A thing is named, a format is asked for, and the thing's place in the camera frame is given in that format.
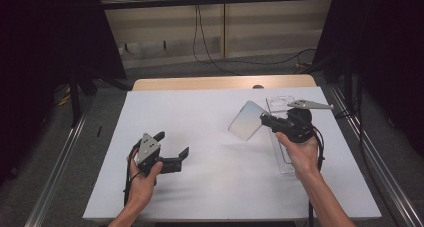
forearm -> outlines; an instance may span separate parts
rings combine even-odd
[[[355,226],[320,173],[309,174],[301,181],[322,226]]]
[[[128,203],[119,213],[119,215],[109,224],[109,227],[114,226],[131,226],[141,213],[143,208],[140,205]]]

transparent plastic box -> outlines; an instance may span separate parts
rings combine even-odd
[[[293,101],[293,96],[277,96],[266,98],[269,113],[275,117],[284,119],[287,118],[287,110],[289,109],[287,104]],[[284,175],[293,175],[294,168],[291,164],[286,147],[278,141],[277,137],[275,137],[275,133],[272,132],[271,128],[268,128],[268,132],[271,138],[272,147],[274,149],[274,154],[280,173]]]

beige wall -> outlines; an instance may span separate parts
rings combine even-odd
[[[330,3],[313,0],[200,6],[209,52],[213,58],[224,58],[293,53],[316,47]],[[123,57],[127,68],[195,60],[194,6],[107,10],[106,15],[117,45],[130,43],[133,47],[132,56]],[[196,54],[206,59],[201,37],[199,26]]]

white tabletop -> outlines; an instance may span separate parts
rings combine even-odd
[[[247,100],[291,95],[327,103],[319,87],[129,92],[83,218],[112,220],[123,207],[125,158],[144,132],[165,131],[162,157],[190,154],[182,171],[159,175],[139,219],[152,222],[273,221],[308,217],[301,183],[282,175],[268,130],[247,142],[228,126]],[[330,110],[312,110],[325,140],[322,173],[349,217],[381,217]]]

power cord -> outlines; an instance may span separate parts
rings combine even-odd
[[[197,32],[198,32],[197,31],[198,30],[198,23],[200,25],[200,30],[201,30],[201,33],[202,33],[203,45],[205,46],[206,53],[208,55],[208,59],[209,59],[208,61],[199,60],[197,58],[197,55],[196,55],[196,52],[195,52]],[[297,65],[299,65],[299,66],[302,65],[303,66],[303,65],[307,65],[307,64],[300,62],[300,55],[302,55],[303,53],[308,52],[308,51],[315,51],[316,49],[315,48],[304,49],[304,50],[299,51],[295,55],[293,55],[293,56],[291,56],[291,57],[289,57],[289,58],[287,58],[285,60],[276,61],[276,62],[268,62],[268,63],[266,63],[266,62],[243,61],[243,60],[228,60],[228,59],[226,59],[226,60],[212,60],[212,58],[211,58],[211,56],[209,54],[209,50],[208,50],[208,47],[207,47],[207,44],[206,44],[205,34],[204,34],[204,31],[203,31],[202,15],[201,15],[201,12],[200,12],[200,6],[199,5],[196,5],[196,27],[195,27],[195,32],[194,32],[194,40],[193,40],[192,50],[193,50],[193,56],[194,56],[194,58],[196,59],[197,62],[203,63],[203,64],[213,64],[217,69],[219,69],[219,70],[221,70],[223,72],[227,72],[227,73],[230,73],[230,74],[234,74],[234,75],[239,75],[240,76],[241,74],[239,74],[239,73],[235,73],[233,71],[229,71],[229,70],[225,70],[225,69],[220,68],[219,66],[217,66],[216,63],[225,63],[226,62],[226,63],[244,63],[244,64],[255,64],[255,65],[277,65],[277,64],[287,63],[288,61],[290,61],[290,60],[292,60],[294,58],[297,58],[297,60],[298,60]]]
[[[219,69],[220,71],[223,71],[223,72],[226,72],[226,73],[230,73],[230,74],[233,74],[233,75],[237,75],[237,76],[241,76],[241,74],[239,74],[239,73],[236,73],[236,72],[233,72],[233,71],[230,71],[230,70],[225,70],[225,69],[220,68],[220,67],[219,67],[218,65],[216,65],[216,63],[212,60],[212,58],[211,58],[211,56],[210,56],[210,54],[209,54],[208,46],[206,45],[205,33],[204,33],[204,31],[203,31],[203,24],[202,24],[202,15],[201,15],[201,13],[200,13],[200,6],[199,6],[199,5],[196,5],[195,7],[196,7],[196,28],[195,28],[195,31],[194,31],[194,41],[193,41],[193,55],[194,55],[194,58],[196,58],[196,61],[197,61],[197,62],[200,62],[200,63],[208,63],[208,64],[212,63],[212,64],[215,66],[215,68]],[[194,50],[194,47],[195,47],[195,45],[196,45],[196,39],[197,39],[197,22],[199,22],[199,23],[200,23],[200,30],[201,30],[201,32],[202,32],[202,36],[203,36],[203,44],[204,44],[205,49],[206,49],[206,54],[208,55],[208,58],[209,58],[209,61],[208,61],[208,62],[200,61],[200,60],[197,58],[197,56],[196,56],[196,52],[195,52],[195,50]]]

